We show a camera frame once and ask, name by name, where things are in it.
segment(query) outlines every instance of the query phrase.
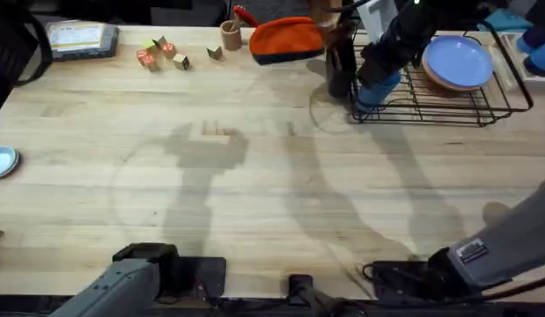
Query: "small cup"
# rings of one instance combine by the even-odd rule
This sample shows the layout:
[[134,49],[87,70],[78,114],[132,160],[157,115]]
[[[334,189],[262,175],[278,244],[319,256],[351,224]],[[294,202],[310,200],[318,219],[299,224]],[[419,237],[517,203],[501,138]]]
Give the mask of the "small cup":
[[367,114],[371,113],[375,107],[379,106],[387,95],[395,89],[401,81],[401,74],[396,71],[390,78],[384,82],[373,85],[370,88],[360,87],[358,92],[357,108]]
[[233,21],[225,21],[219,26],[221,30],[221,39],[223,40],[223,46],[227,50],[237,50],[242,46],[242,40],[240,38],[240,27],[231,31],[233,27]]

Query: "light blue plate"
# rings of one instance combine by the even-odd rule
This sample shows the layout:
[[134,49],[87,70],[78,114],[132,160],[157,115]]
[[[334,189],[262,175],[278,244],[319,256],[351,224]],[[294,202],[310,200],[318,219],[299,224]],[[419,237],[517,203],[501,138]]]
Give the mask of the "light blue plate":
[[425,54],[435,75],[452,85],[477,87],[487,83],[493,75],[490,53],[463,36],[439,36],[427,46]]
[[0,178],[11,172],[18,164],[18,153],[11,147],[0,147]]

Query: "gray robot arm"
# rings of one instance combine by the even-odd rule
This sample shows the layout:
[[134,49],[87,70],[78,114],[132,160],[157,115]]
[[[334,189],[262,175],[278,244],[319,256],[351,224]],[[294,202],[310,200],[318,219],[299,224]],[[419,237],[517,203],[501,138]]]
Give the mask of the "gray robot arm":
[[545,265],[545,182],[500,221],[444,248],[429,260],[430,283],[447,297],[465,296]]
[[158,264],[145,259],[112,263],[90,286],[57,309],[51,317],[129,317],[158,296]]

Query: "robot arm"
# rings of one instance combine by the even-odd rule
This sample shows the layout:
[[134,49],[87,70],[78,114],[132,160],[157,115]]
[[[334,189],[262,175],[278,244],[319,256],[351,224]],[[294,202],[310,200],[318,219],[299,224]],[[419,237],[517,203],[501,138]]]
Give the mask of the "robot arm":
[[[340,11],[353,10],[366,2],[358,1]],[[409,0],[379,41],[367,45],[360,53],[365,59],[357,72],[361,84],[371,87],[384,83],[420,56],[443,22],[462,19],[462,12],[475,11],[483,3],[509,8],[530,22],[545,27],[545,0]]]
[[447,297],[489,289],[545,265],[545,182],[490,225],[435,253],[428,262],[432,292]]
[[51,317],[128,317],[149,307],[163,291],[174,291],[178,251],[174,245],[131,244],[90,286]]
[[159,293],[158,264],[145,259],[112,263],[90,286],[52,313],[51,317],[134,316]]

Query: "cardboard tube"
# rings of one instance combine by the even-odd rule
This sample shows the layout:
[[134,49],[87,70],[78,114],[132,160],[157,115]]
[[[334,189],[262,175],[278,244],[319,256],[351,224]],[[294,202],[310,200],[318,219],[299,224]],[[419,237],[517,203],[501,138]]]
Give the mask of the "cardboard tube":
[[240,28],[237,27],[231,31],[234,26],[234,22],[229,20],[219,26],[221,30],[221,39],[223,40],[223,46],[227,50],[237,50],[241,47],[242,42],[240,38]]

